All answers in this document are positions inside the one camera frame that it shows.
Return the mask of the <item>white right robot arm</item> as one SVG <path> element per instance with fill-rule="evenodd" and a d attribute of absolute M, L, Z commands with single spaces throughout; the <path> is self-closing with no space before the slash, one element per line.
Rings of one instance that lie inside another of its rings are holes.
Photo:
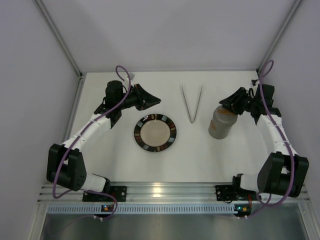
<path fill-rule="evenodd" d="M 285 134 L 281 112 L 273 106 L 274 92 L 274 86 L 269 84 L 250 89 L 240 87 L 219 102 L 234 115 L 250 113 L 267 149 L 268 157 L 257 174 L 239 173 L 233 182 L 241 190 L 296 198 L 302 190 L 309 161 L 299 156 Z"/>

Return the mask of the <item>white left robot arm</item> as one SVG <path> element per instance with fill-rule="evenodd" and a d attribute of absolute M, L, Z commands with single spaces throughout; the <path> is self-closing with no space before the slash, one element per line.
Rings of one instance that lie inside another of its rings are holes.
<path fill-rule="evenodd" d="M 83 153 L 117 123 L 122 110 L 134 107 L 143 111 L 160 103 L 160 98 L 145 91 L 140 84 L 129 86 L 124 92 L 120 81 L 108 82 L 102 103 L 86 125 L 62 144 L 50 147 L 46 179 L 69 191 L 105 191 L 107 178 L 87 172 Z"/>

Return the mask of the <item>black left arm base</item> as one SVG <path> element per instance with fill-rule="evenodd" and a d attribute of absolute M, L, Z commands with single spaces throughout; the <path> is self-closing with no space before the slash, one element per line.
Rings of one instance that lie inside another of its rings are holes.
<path fill-rule="evenodd" d="M 124 186 L 124 185 L 111 186 L 107 194 L 113 196 L 118 202 L 125 202 L 127 198 L 127 186 Z M 113 199 L 101 194 L 84 192 L 82 196 L 82 201 L 102 203 L 102 202 L 112 202 Z"/>

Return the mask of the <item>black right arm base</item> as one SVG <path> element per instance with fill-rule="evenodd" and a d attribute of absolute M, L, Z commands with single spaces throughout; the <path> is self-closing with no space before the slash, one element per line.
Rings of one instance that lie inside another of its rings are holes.
<path fill-rule="evenodd" d="M 239 196 L 236 191 L 236 188 L 230 184 L 216 185 L 215 194 L 218 202 L 231 203 L 233 201 L 239 200 Z"/>

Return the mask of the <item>grey container lid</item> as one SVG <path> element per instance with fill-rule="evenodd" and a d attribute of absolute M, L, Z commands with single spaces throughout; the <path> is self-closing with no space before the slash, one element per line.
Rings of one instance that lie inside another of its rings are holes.
<path fill-rule="evenodd" d="M 213 119 L 219 124 L 231 126 L 237 122 L 238 116 L 220 105 L 214 110 Z"/>

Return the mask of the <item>metal serving tongs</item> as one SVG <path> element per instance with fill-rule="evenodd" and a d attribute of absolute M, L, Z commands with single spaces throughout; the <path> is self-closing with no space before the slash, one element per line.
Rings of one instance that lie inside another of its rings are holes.
<path fill-rule="evenodd" d="M 194 124 L 197 119 L 197 116 L 198 116 L 200 102 L 201 102 L 202 95 L 203 95 L 203 85 L 201 84 L 198 88 L 198 94 L 197 94 L 197 98 L 196 98 L 195 103 L 192 103 L 190 101 L 190 99 L 187 95 L 187 90 L 186 90 L 186 86 L 184 83 L 182 83 L 180 85 L 180 89 L 181 89 L 182 100 L 183 100 L 183 103 L 185 106 L 188 120 L 189 120 L 190 124 Z"/>

